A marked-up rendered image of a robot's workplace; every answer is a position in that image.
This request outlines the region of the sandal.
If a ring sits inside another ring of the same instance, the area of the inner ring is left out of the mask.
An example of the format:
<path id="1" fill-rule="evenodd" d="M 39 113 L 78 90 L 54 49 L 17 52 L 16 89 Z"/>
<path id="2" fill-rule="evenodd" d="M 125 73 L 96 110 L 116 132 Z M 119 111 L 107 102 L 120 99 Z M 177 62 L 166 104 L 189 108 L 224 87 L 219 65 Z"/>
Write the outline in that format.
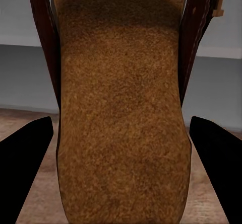
<path id="1" fill-rule="evenodd" d="M 182 113 L 223 0 L 30 0 L 59 108 L 69 224 L 179 224 L 192 142 Z"/>

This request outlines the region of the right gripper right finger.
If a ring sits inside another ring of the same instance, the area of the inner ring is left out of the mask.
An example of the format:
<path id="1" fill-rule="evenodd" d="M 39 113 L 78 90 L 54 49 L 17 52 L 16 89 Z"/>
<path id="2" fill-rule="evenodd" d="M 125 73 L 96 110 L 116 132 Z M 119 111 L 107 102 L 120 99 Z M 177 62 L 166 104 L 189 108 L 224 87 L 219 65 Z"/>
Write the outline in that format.
<path id="1" fill-rule="evenodd" d="M 193 116 L 190 137 L 230 224 L 242 224 L 242 140 Z"/>

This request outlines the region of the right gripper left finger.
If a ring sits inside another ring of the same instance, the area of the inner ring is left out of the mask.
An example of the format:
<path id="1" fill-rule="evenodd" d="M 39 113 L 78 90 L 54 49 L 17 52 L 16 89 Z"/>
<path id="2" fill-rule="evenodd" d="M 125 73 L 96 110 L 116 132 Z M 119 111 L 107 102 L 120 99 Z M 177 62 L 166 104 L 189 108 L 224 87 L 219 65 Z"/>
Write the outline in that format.
<path id="1" fill-rule="evenodd" d="M 0 142 L 0 224 L 15 224 L 53 137 L 50 116 Z"/>

